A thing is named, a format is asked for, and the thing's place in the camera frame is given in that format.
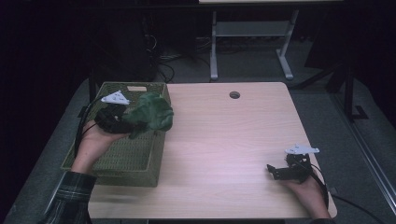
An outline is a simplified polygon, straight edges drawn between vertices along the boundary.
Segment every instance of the wooden table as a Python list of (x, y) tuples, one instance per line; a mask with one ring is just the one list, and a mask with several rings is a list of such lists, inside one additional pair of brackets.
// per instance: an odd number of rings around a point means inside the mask
[[(308, 217), (266, 164), (309, 146), (283, 83), (168, 85), (175, 111), (157, 188), (95, 186), (92, 218)], [(230, 92), (238, 91), (233, 99)], [(311, 161), (318, 165), (315, 156)], [(330, 212), (336, 208), (330, 199)]]

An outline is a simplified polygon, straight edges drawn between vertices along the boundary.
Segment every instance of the person's left hand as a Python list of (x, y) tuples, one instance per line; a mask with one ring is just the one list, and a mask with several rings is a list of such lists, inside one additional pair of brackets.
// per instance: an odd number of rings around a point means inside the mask
[(71, 171), (89, 174), (93, 165), (110, 148), (111, 144), (128, 133), (106, 133), (93, 120), (83, 128), (84, 135), (78, 148), (78, 154), (72, 165)]

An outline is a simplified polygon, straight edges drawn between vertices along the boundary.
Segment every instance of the white metal stand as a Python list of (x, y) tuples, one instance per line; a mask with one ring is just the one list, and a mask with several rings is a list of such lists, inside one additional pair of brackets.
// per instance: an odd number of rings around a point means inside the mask
[(216, 57), (217, 36), (285, 36), (285, 43), (282, 49), (276, 50), (276, 55), (286, 79), (292, 80), (293, 74), (290, 71), (285, 55), (298, 12), (299, 10), (294, 10), (289, 21), (217, 21), (216, 11), (214, 11), (212, 21), (212, 50), (210, 52), (210, 78), (212, 80), (219, 78), (218, 60)]

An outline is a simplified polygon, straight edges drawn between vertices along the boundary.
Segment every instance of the green cloth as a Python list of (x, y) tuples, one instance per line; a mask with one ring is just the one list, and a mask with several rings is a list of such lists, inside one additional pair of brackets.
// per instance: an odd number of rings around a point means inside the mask
[(136, 108), (123, 115), (122, 119), (136, 125), (129, 135), (135, 139), (150, 130), (166, 132), (172, 128), (174, 112), (172, 107), (158, 93), (147, 92), (139, 97)]

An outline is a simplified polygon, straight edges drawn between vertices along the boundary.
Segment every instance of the dark background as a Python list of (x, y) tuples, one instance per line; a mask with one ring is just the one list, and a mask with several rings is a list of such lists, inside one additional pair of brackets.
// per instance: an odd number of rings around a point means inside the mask
[[(369, 6), (330, 10), (308, 8), (301, 11), (293, 38), (316, 40), (308, 66), (325, 69), (346, 60), (396, 126), (396, 31), (392, 29), (396, 20), (391, 6), (378, 1)], [(92, 71), (98, 83), (105, 79), (150, 81), (155, 75), (152, 68), (156, 55), (147, 55), (136, 45), (126, 48), (133, 51), (122, 53), (122, 41), (132, 38), (143, 47), (147, 43), (139, 36), (154, 33), (164, 44), (192, 54), (194, 38), (210, 35), (210, 29), (204, 28), (210, 27), (210, 12), (181, 13), (176, 18), (172, 15), (158, 12), (153, 23), (140, 26), (137, 24), (141, 24), (142, 15), (131, 16), (128, 10), (75, 10), (67, 1), (0, 3), (0, 220), (17, 197), (73, 93)], [(192, 25), (186, 30), (186, 24)], [(133, 25), (138, 35), (120, 32), (125, 25)], [(106, 55), (102, 48), (117, 59)]]

